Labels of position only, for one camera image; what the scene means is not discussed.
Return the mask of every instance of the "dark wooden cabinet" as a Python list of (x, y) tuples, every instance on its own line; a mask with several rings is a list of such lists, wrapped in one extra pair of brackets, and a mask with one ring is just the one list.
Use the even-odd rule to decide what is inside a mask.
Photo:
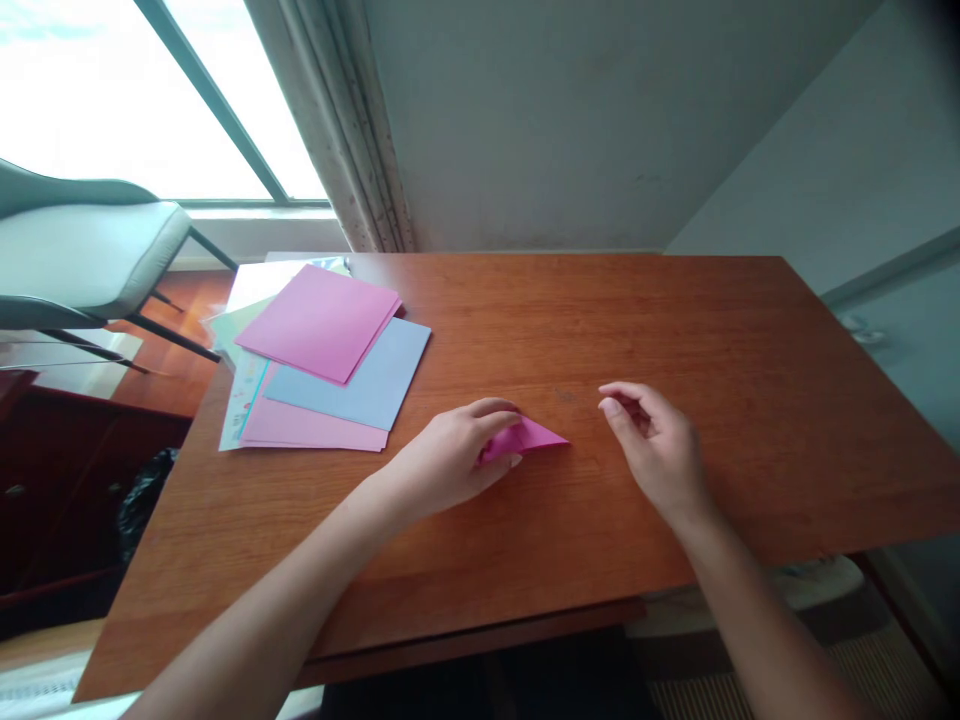
[(117, 513), (190, 418), (0, 373), (0, 608), (120, 564)]

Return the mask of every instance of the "folded paper triangle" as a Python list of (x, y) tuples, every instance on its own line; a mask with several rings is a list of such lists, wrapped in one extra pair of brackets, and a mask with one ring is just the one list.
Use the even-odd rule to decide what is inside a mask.
[(539, 425), (530, 418), (521, 415), (518, 425), (501, 430), (487, 443), (487, 446), (480, 453), (478, 463), (490, 462), (505, 453), (520, 453), (522, 455), (536, 448), (569, 444), (568, 440), (564, 440), (555, 432), (551, 432), (543, 425)]

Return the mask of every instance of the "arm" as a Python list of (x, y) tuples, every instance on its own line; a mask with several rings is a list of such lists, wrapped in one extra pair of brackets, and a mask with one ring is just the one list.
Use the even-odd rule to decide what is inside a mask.
[(611, 383), (600, 402), (637, 484), (673, 530), (762, 720), (873, 718), (767, 582), (703, 482), (696, 431), (660, 393)]
[(519, 462), (511, 455), (475, 467), (487, 441), (519, 422), (512, 409), (490, 398), (435, 417), (180, 653), (125, 717), (276, 717), (320, 627), (379, 549)]

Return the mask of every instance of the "chair seat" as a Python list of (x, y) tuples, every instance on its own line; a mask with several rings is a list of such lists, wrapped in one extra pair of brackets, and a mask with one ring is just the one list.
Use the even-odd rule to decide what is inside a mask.
[(0, 220), (0, 295), (41, 298), (103, 320), (135, 312), (190, 230), (172, 202), (58, 205)]

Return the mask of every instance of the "wooden table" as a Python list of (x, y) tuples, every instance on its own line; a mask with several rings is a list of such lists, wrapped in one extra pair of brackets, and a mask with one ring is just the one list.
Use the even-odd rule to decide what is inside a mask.
[(691, 569), (637, 489), (597, 386), (642, 380), (700, 428), (708, 480), (770, 565), (960, 530), (960, 462), (778, 258), (357, 255), (433, 328), (380, 455), (217, 452), (220, 368), (77, 700), (146, 686), (434, 414), (501, 395), (571, 441), (411, 528), (350, 586), (299, 683), (640, 612)]

